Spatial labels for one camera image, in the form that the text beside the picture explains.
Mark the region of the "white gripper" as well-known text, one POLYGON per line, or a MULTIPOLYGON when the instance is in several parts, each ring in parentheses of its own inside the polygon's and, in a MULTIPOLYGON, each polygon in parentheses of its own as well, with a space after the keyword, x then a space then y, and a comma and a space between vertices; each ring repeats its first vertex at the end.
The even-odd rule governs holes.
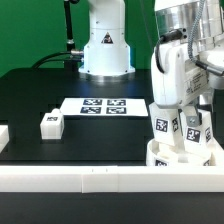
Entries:
POLYGON ((173 41, 161 44, 151 58, 151 78, 154 102, 159 108, 183 108, 182 117, 188 127, 202 123, 196 106, 187 105, 209 88, 224 89, 224 51, 214 50, 199 54, 209 70, 190 61, 187 44, 173 41))

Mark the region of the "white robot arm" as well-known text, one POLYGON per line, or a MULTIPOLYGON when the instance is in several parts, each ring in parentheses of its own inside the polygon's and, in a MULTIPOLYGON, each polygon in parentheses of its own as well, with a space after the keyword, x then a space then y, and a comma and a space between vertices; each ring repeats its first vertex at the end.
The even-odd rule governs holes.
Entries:
MULTIPOLYGON (((132 73, 124 0, 88 2, 90 38, 79 71, 97 79, 132 73)), ((154 12, 154 102, 161 109, 182 110, 189 126, 199 126, 202 115, 195 101, 208 88, 209 75, 224 76, 224 68, 209 60, 224 34, 220 0, 155 0, 154 12)))

